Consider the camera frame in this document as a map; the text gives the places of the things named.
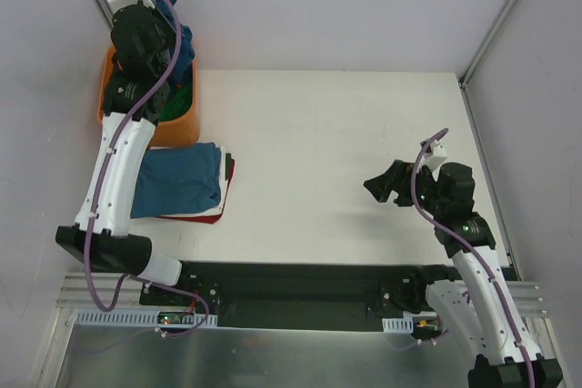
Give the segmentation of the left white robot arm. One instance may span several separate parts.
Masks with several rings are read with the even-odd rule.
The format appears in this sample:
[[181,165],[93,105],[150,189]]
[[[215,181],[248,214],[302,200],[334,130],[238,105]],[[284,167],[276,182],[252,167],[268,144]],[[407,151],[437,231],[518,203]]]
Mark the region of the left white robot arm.
[[193,287],[180,275],[182,264],[130,232],[140,166],[170,95],[176,32],[154,7],[137,3],[115,12],[111,39],[113,70],[103,91],[95,169],[73,224],[58,227],[55,240],[85,268],[160,283],[163,297],[181,305]]

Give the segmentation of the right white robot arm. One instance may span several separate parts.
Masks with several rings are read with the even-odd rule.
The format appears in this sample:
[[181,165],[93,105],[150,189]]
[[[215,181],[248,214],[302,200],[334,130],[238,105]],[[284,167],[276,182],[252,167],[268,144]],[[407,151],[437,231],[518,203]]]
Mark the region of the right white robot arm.
[[419,310],[431,308],[462,346],[473,367],[471,387],[557,387],[563,371],[547,358],[520,316],[499,264],[487,221],[474,210],[471,167],[442,164],[437,175],[427,165],[395,160],[363,186],[379,203],[395,194],[399,207],[414,206],[435,230],[467,289],[463,298],[453,280],[429,276],[409,287]]

